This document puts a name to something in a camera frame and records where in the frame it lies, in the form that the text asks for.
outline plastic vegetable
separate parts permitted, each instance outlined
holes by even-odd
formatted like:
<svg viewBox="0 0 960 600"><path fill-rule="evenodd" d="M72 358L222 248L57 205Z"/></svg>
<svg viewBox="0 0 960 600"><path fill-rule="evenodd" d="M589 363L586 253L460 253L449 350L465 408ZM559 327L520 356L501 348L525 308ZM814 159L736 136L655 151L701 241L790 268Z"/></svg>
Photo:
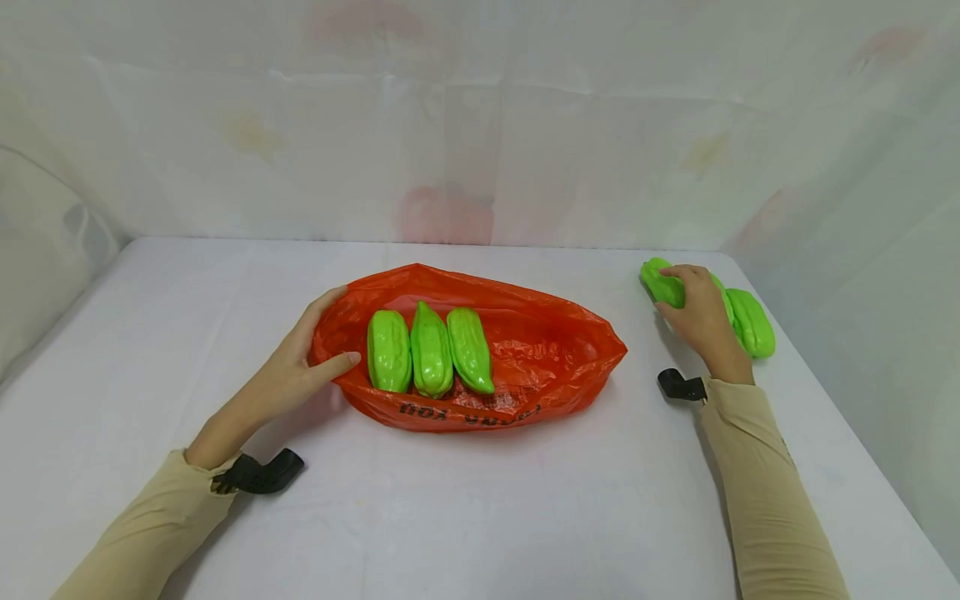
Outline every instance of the plastic vegetable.
<svg viewBox="0 0 960 600"><path fill-rule="evenodd" d="M733 330L743 349L754 358L772 356L777 339L763 306L746 290L731 288L726 296L733 306Z"/></svg>
<svg viewBox="0 0 960 600"><path fill-rule="evenodd" d="M414 326L410 330L414 357L414 386L424 396L439 398L453 385L450 336L444 320L423 300L417 302Z"/></svg>
<svg viewBox="0 0 960 600"><path fill-rule="evenodd" d="M454 308L446 315L446 328L450 332L453 366L464 385L479 394L492 394L490 347L487 346L480 315L465 306Z"/></svg>
<svg viewBox="0 0 960 600"><path fill-rule="evenodd" d="M666 302L674 308L683 308L686 303L684 283L679 277L668 277L660 274L660 269L672 266L659 256L654 256L640 267L640 280L650 290L654 301ZM724 308L727 309L727 320L733 323L733 307L727 298L727 294L724 293L727 288L713 273L710 274L710 277L713 279L713 283L720 288L720 292L723 294Z"/></svg>
<svg viewBox="0 0 960 600"><path fill-rule="evenodd" d="M410 336L395 310L378 310L367 325L367 370L377 390L403 393L410 387Z"/></svg>

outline white table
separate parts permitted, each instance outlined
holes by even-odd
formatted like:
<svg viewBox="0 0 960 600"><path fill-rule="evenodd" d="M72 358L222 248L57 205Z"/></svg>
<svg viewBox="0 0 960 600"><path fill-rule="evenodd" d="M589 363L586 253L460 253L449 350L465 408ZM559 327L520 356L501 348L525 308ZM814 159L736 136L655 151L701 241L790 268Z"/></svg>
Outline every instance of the white table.
<svg viewBox="0 0 960 600"><path fill-rule="evenodd" d="M167 598L734 598L694 410L699 359L637 280L654 252L146 238L0 392L0 597L47 597L326 288L410 262L573 300L630 352L586 412L500 432L384 427L336 389L252 441L308 468L241 498ZM751 289L725 255L660 252ZM855 598L960 587L777 327L756 370Z"/></svg>

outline black clip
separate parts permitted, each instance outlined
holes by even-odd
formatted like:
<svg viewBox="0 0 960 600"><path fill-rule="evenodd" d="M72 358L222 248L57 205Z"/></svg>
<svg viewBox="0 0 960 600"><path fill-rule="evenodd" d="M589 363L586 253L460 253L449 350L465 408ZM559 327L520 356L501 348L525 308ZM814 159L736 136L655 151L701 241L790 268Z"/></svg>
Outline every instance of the black clip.
<svg viewBox="0 0 960 600"><path fill-rule="evenodd" d="M243 490L249 493L274 493L283 490L303 470L303 459L290 448L283 448L266 466L256 462L253 456L241 454L227 472L217 475L213 481L218 485L216 493Z"/></svg>
<svg viewBox="0 0 960 600"><path fill-rule="evenodd" d="M704 387L704 380L700 377L684 379L676 369L665 369L657 375L657 381L667 397L692 402L707 399L707 388Z"/></svg>

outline beige sleeve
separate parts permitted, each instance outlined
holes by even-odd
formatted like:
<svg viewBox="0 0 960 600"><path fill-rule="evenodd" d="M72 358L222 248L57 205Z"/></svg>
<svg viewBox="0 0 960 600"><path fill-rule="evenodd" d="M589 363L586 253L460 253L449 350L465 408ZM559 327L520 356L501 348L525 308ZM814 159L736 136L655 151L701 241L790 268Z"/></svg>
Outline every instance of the beige sleeve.
<svg viewBox="0 0 960 600"><path fill-rule="evenodd" d="M236 493L213 493L210 480L232 464L204 470L187 465L182 450L171 452L53 600L157 598L170 574L227 515Z"/></svg>
<svg viewBox="0 0 960 600"><path fill-rule="evenodd" d="M700 419L723 479L743 600L849 598L766 394L704 382Z"/></svg>

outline orange plastic bag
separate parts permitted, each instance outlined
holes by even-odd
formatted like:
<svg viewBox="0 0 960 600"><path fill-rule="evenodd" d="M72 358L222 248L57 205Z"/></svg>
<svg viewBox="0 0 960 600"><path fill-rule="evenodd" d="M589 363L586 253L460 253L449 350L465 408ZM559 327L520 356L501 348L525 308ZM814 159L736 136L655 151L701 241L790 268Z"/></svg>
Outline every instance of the orange plastic bag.
<svg viewBox="0 0 960 600"><path fill-rule="evenodd" d="M582 411L627 353L609 323L573 302L481 277L421 264L357 279L326 310L314 331L310 364L349 350L360 364L335 382L368 417L410 431L469 431L516 427ZM375 389L367 374L367 323L381 308L398 311L409 327L418 300L444 320L457 306L480 314L490 345L496 389L482 396L459 376L434 400Z"/></svg>

